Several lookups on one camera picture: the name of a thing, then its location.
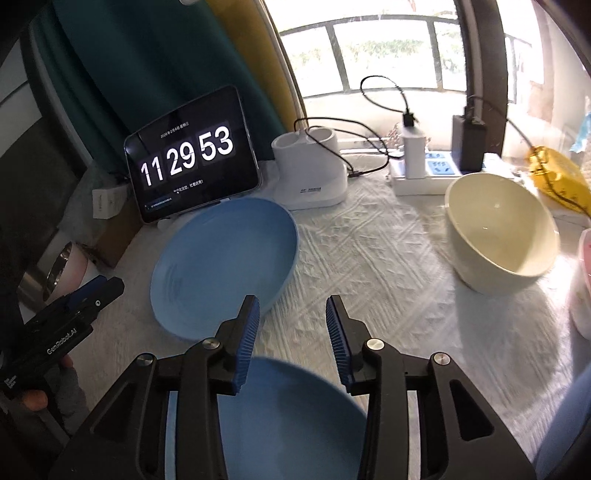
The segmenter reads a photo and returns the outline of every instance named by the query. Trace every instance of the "power strip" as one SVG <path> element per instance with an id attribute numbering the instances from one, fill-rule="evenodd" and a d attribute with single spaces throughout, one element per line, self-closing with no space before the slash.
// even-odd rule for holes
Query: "power strip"
<path id="1" fill-rule="evenodd" d="M 450 152 L 425 153 L 425 166 L 425 178 L 408 179 L 404 176 L 404 160 L 390 159 L 390 176 L 396 196 L 444 195 L 447 187 L 462 176 Z"/>

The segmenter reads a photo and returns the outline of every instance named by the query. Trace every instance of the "window frame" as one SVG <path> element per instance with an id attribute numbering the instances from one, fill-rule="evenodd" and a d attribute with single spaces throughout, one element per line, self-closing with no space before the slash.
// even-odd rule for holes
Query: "window frame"
<path id="1" fill-rule="evenodd" d="M 402 89 L 405 91 L 418 91 L 418 92 L 440 92 L 440 93 L 462 93 L 467 95 L 467 91 L 470 89 L 467 88 L 466 90 L 456 90 L 456 89 L 446 89 L 443 86 L 443 68 L 441 63 L 441 53 L 439 50 L 439 41 L 437 39 L 437 33 L 435 29 L 435 23 L 447 23 L 452 25 L 460 25 L 460 20 L 455 18 L 445 18 L 445 17 L 431 17 L 427 15 L 397 15 L 397 14 L 381 14 L 381 15 L 361 15 L 358 17 L 345 17 L 339 18 L 335 20 L 326 20 L 322 22 L 312 23 L 308 25 L 302 25 L 300 27 L 289 28 L 287 30 L 279 32 L 279 36 L 283 38 L 286 35 L 292 35 L 295 33 L 301 33 L 308 30 L 312 30 L 315 28 L 324 28 L 328 35 L 330 46 L 332 48 L 333 56 L 335 58 L 337 71 L 339 72 L 340 81 L 343 85 L 342 90 L 337 90 L 333 92 L 326 92 L 326 93 L 317 93 L 315 95 L 308 95 L 304 96 L 303 99 L 313 99 L 313 98 L 321 98 L 329 95 L 342 95 L 342 94 L 351 94 L 351 93 L 360 93 L 359 89 L 351 88 L 349 82 L 349 76 L 347 74 L 347 69 L 345 66 L 345 61 L 343 59 L 343 53 L 339 44 L 339 40 L 335 33 L 335 25 L 340 24 L 347 24 L 351 22 L 363 22 L 363 21 L 376 21 L 376 20 L 413 20 L 413 21 L 424 21 L 427 23 L 427 29 L 429 32 L 429 39 L 431 42 L 431 52 L 433 55 L 433 66 L 435 69 L 435 78 L 437 81 L 437 87 L 412 87 L 412 86 L 402 86 Z M 516 41 L 522 42 L 524 44 L 528 44 L 531 46 L 529 42 L 522 40 L 520 38 L 516 38 L 512 35 L 505 34 L 505 37 L 509 39 L 511 43 L 511 51 L 509 52 L 510 59 L 513 64 L 513 77 L 514 77 L 514 85 L 515 85 L 515 93 L 513 98 L 508 98 L 509 103 L 516 103 L 518 98 L 517 92 L 517 57 L 515 55 L 515 47 L 514 44 Z M 466 48 L 465 41 L 462 41 L 464 46 L 465 52 L 465 59 L 466 59 L 466 85 L 469 85 L 470 82 L 470 70 L 468 65 L 468 49 Z M 364 91 L 367 92 L 383 92 L 388 90 L 395 90 L 394 87 L 382 87 L 382 88 L 367 88 Z"/>

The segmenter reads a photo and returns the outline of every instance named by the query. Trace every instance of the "person's hand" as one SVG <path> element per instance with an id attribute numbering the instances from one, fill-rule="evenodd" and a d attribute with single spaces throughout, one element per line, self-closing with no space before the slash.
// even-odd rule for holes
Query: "person's hand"
<path id="1" fill-rule="evenodd" d="M 74 368 L 74 362 L 70 355 L 66 355 L 60 360 L 63 368 Z M 21 403 L 31 411 L 40 411 L 47 408 L 47 395 L 43 390 L 27 390 L 21 396 Z"/>

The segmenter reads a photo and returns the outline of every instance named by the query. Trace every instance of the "pink container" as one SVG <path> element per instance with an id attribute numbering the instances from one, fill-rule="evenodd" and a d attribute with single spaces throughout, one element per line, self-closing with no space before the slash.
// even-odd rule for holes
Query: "pink container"
<path id="1" fill-rule="evenodd" d="M 44 289 L 43 300 L 47 305 L 59 297 L 68 295 L 99 275 L 95 265 L 82 250 L 68 243 L 57 257 Z"/>
<path id="2" fill-rule="evenodd" d="M 581 335 L 591 340 L 591 229 L 579 240 L 579 264 L 570 290 L 570 313 Z"/>

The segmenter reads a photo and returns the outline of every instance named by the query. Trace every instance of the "teal curtain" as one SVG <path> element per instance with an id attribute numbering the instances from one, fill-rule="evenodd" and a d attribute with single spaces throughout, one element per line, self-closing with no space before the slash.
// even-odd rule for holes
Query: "teal curtain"
<path id="1" fill-rule="evenodd" d="M 125 172 L 127 135 L 225 85 L 241 94 L 256 156 L 285 132 L 205 1 L 54 0 L 35 39 L 62 104 L 93 158 Z"/>

